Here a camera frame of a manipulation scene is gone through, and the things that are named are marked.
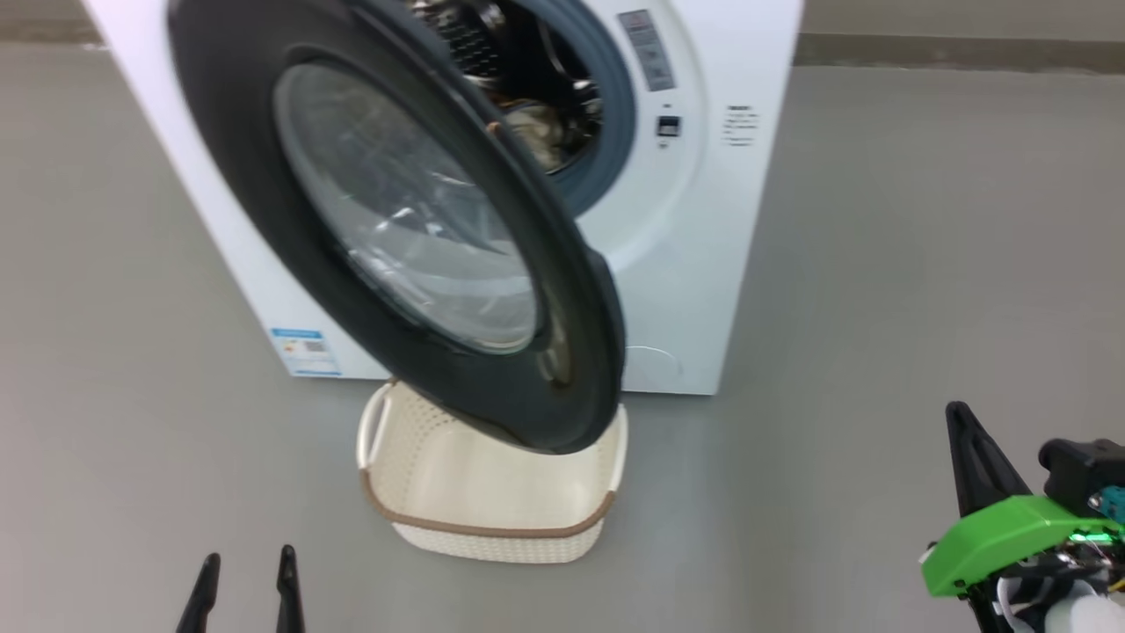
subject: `green light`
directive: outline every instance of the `green light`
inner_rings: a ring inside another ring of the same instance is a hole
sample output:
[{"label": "green light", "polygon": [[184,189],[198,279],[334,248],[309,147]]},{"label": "green light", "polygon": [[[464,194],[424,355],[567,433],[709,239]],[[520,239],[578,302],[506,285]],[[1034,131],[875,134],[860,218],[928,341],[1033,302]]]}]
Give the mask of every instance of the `green light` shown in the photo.
[{"label": "green light", "polygon": [[1071,534],[1070,540],[1076,543],[1113,543],[1114,537],[1109,534]]}]

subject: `washing machine door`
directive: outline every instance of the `washing machine door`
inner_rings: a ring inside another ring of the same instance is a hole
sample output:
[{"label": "washing machine door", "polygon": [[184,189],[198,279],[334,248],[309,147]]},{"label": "washing machine door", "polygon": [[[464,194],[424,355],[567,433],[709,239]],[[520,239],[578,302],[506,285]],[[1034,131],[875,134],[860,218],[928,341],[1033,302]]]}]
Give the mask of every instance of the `washing machine door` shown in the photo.
[{"label": "washing machine door", "polygon": [[394,376],[570,453],[612,422],[609,270],[501,112],[395,0],[178,0],[182,92],[261,234]]}]

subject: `sticker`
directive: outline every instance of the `sticker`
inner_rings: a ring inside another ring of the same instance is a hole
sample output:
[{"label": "sticker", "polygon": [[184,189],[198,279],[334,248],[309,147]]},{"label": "sticker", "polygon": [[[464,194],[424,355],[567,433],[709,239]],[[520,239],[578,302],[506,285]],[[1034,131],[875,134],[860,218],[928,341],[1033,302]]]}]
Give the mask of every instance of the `sticker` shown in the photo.
[{"label": "sticker", "polygon": [[295,377],[340,377],[328,342],[316,331],[270,331],[281,361]]},{"label": "sticker", "polygon": [[660,90],[672,90],[676,87],[676,80],[672,76],[672,63],[664,52],[664,43],[660,35],[656,33],[652,17],[645,9],[629,11],[618,16],[621,26],[629,35],[629,42],[633,45],[637,60],[641,70],[645,71],[645,81],[648,82],[649,92]]},{"label": "sticker", "polygon": [[758,135],[758,115],[754,106],[727,106],[722,118],[722,144],[750,147]]}]

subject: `teal component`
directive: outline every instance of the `teal component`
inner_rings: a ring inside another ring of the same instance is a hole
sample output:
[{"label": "teal component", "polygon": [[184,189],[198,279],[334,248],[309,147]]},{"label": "teal component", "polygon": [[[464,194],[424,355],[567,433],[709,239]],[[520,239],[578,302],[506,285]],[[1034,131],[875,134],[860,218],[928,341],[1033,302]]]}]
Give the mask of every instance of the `teal component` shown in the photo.
[{"label": "teal component", "polygon": [[922,562],[921,573],[932,596],[960,596],[1064,541],[1119,542],[1120,531],[1117,522],[1077,517],[1046,497],[1009,497],[954,525]]},{"label": "teal component", "polygon": [[1125,524],[1125,488],[1110,486],[1101,489],[1100,512],[1110,521]]}]

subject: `blue and white sticker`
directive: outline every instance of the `blue and white sticker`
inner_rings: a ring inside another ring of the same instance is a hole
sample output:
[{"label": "blue and white sticker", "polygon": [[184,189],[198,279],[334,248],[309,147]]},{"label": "blue and white sticker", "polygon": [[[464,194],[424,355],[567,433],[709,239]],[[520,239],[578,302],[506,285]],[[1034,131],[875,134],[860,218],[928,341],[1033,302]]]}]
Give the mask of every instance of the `blue and white sticker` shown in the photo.
[{"label": "blue and white sticker", "polygon": [[340,377],[340,367],[328,342],[316,331],[270,331],[273,346],[295,377]]}]

